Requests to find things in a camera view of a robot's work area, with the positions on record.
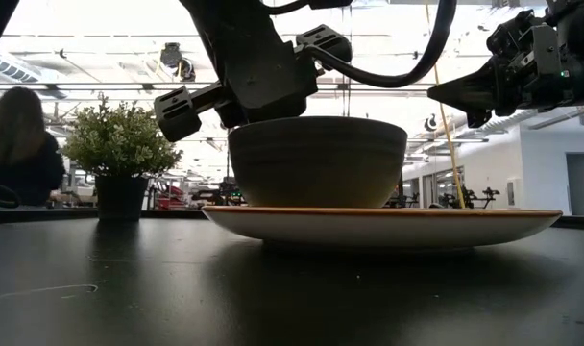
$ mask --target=potted plant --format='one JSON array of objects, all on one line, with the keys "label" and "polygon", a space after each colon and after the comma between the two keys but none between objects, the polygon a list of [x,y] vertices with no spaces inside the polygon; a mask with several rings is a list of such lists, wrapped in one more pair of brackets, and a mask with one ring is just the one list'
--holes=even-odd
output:
[{"label": "potted plant", "polygon": [[96,176],[100,220],[138,221],[149,178],[181,160],[159,131],[152,111],[104,98],[98,107],[76,111],[74,132],[63,153]]}]

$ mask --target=bowl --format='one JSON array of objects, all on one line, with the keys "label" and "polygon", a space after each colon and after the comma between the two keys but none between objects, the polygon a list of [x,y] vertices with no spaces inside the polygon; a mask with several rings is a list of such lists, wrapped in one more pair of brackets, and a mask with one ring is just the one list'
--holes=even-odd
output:
[{"label": "bowl", "polygon": [[228,141],[250,206],[381,208],[399,182],[407,133],[370,119],[303,116],[245,125]]}]

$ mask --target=plate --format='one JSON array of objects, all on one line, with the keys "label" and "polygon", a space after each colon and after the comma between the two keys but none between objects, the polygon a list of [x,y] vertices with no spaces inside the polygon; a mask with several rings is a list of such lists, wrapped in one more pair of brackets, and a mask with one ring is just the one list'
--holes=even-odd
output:
[{"label": "plate", "polygon": [[228,231],[273,242],[404,249],[468,248],[535,235],[558,210],[204,207]]}]

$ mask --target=table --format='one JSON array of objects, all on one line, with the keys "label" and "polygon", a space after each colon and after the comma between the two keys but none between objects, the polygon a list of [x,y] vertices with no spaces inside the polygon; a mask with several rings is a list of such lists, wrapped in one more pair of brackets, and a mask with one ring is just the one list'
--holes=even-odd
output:
[{"label": "table", "polygon": [[373,257],[204,220],[3,224],[0,345],[584,345],[584,231]]}]

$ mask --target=green plant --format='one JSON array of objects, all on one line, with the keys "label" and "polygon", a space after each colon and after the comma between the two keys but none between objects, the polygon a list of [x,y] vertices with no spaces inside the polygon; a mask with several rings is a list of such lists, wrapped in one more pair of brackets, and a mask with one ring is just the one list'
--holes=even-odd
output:
[{"label": "green plant", "polygon": [[122,102],[76,111],[74,132],[62,152],[82,169],[99,176],[159,175],[174,168],[181,151],[166,140],[152,111]]}]

